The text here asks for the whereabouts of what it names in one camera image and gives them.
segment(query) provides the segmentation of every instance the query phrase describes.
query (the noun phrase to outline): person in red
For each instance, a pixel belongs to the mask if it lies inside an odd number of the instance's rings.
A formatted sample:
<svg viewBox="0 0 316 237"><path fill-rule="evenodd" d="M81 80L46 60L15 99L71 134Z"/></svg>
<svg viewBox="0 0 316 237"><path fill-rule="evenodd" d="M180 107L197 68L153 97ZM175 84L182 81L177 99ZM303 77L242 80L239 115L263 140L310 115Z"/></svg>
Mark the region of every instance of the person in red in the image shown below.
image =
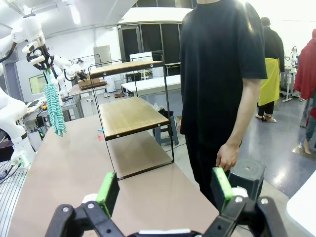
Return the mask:
<svg viewBox="0 0 316 237"><path fill-rule="evenodd" d="M301 52L294 89L301 92L301 98L313 99L313 109L304 140L304 150L310 155L309 141L316 127L316 29L313 30L312 40Z"/></svg>

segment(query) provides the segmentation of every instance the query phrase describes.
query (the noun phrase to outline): black metal frame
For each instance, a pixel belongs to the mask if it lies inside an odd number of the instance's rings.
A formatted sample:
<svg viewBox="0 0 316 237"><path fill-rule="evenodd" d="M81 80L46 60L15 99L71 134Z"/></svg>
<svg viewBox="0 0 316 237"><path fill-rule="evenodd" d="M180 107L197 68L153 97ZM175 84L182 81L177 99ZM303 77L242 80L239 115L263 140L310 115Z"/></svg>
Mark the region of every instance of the black metal frame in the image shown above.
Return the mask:
<svg viewBox="0 0 316 237"><path fill-rule="evenodd" d="M93 76L93 77L92 77L92 76L91 76L91 68L92 68L92 67L99 66L99 65L103 65L103 64L109 64L109 63L114 63L114 62L124 62L124 61L127 62L127 60L122 60L122 59L120 59L120 60L108 61L108 62L100 62L100 63L96 63L96 64L91 64L91 65L89 66L89 68L88 68L88 72L89 72L89 75L90 75L90 78L91 78L90 82L91 82L91 86L92 86L92 90L93 90L95 102L96 102L96 105L97 105L97 111L98 111L98 115L99 115L99 119L100 119L100 121L101 121L101 126L102 126L103 131L104 131L104 127L103 127L103 124L102 124L102 118L101 118L101 114L100 114L100 110L99 110L99 106L98 106L98 99L97 99L97 96L96 96L96 93L95 93L94 82L93 82L92 79L93 79L93 78L98 78L98 77L105 77L105 76L117 75L117 74L119 74L119 73L115 73L115 74L103 74L103 73L102 73L101 76L98 75L98 76ZM169 126L169 134L173 134L173 133L172 133L172 128L171 128L171 123L170 123L170 120L171 120L170 117L171 117L171 115L170 115L170 105L169 105L169 96L168 96L168 87L167 87L167 78L166 78L166 77L167 77L167 67L166 67L166 65L165 65L165 63L164 63L164 56L163 56L162 54L161 54L161 62L162 62L161 64L156 64L156 65L153 65L153 67L152 67L152 68L163 67L163 77L164 77L164 86L165 86L165 93L166 93L166 102L167 102L167 109L168 109L168 119L169 119L169 122L166 123L166 124L161 124L161 125L168 125L168 124L170 124L170 126ZM135 87L136 87L136 95L137 95L137 97L138 97L138 91L137 91L137 83L136 83L136 80L134 80L134 82L135 82ZM148 129L151 129L151 128L155 128L155 127L157 127L157 126L146 127L145 130L148 130ZM145 131L145 130L144 130L144 129L136 130L135 132L126 133L126 134L124 134L123 136L131 135L131 134L134 134L134 133L137 133L137 132L141 132L141 131ZM110 154L110 151L109 151L109 147L108 147L108 144L107 144L107 141L108 141L108 140L115 139L115 138L117 138L117 137L109 139L109 138L107 138L107 137L105 136L105 133L104 133L104 132L103 132L103 135L104 135L104 139L105 139L105 141L106 141L106 145L107 145L107 149L108 149L108 152L109 152L109 156L110 156L110 160L111 160L111 163L112 163L112 167L113 167L113 170L115 171L114 165L113 165L113 162L112 162L112 158L111 158L111 154ZM150 167L150 168L147 168L147 169L143 169L143 170L134 172L134 173L129 174L129 175L125 175L125 176L119 177L118 180L123 180L123 179L126 179L126 178L130 178L130 177L133 177L133 176L136 176L136 175L139 175L139 174L142 174L142 173L146 173L146 172L148 172L148 171L155 170L155 169L161 168L161 167L163 167L163 166L166 166L166 165L169 165L169 164L174 163L175 158L174 158L174 148L173 148L173 137L172 137L172 135L170 135L170 143L171 143L171 153L172 153L172 160L171 160L171 161L165 162L165 163L160 164L160 165L155 165L155 166L153 166L153 167Z"/></svg>

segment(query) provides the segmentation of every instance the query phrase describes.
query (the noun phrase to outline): person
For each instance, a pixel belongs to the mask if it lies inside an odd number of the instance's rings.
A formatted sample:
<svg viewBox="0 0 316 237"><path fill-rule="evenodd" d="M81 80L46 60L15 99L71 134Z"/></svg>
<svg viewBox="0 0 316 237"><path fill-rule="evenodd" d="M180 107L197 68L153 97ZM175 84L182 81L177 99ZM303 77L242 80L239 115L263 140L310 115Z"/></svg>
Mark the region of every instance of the person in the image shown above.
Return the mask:
<svg viewBox="0 0 316 237"><path fill-rule="evenodd" d="M300 55L299 67L294 89L301 92L301 98L313 99L306 138L304 140L305 153L310 155L309 141L316 127L316 29L313 30L312 40L305 46Z"/></svg>
<svg viewBox="0 0 316 237"><path fill-rule="evenodd" d="M285 72L283 42L270 28L270 19L261 18L265 38L265 58L268 80L261 81L261 91L256 117L262 122L276 122L273 118L275 101L280 98L280 72Z"/></svg>
<svg viewBox="0 0 316 237"><path fill-rule="evenodd" d="M230 170L267 78L263 27L239 0L198 0L180 37L182 120L200 191L216 206L212 168Z"/></svg>

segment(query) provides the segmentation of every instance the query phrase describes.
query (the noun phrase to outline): yellow apron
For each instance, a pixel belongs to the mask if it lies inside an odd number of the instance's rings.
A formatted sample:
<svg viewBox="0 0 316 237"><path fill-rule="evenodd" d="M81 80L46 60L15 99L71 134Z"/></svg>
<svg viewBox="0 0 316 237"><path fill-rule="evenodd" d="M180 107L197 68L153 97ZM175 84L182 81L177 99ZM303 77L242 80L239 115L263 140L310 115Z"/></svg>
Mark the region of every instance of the yellow apron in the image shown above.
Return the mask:
<svg viewBox="0 0 316 237"><path fill-rule="evenodd" d="M280 98L280 67L279 60L266 58L268 79L261 80L259 106Z"/></svg>

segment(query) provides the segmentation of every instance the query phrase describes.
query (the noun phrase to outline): wooden shelf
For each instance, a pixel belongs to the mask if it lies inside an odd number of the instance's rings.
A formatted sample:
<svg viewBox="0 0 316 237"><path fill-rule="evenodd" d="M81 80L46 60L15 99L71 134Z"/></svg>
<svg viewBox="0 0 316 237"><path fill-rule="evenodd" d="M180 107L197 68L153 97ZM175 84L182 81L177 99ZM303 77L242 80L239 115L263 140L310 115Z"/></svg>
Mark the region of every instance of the wooden shelf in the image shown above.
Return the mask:
<svg viewBox="0 0 316 237"><path fill-rule="evenodd" d="M108 65L100 68L92 68L90 78L101 78L104 76L111 76L120 73L128 73L131 71L143 70L147 68L162 67L163 62L161 61L134 61Z"/></svg>
<svg viewBox="0 0 316 237"><path fill-rule="evenodd" d="M133 97L99 106L106 140L169 124L143 99Z"/></svg>

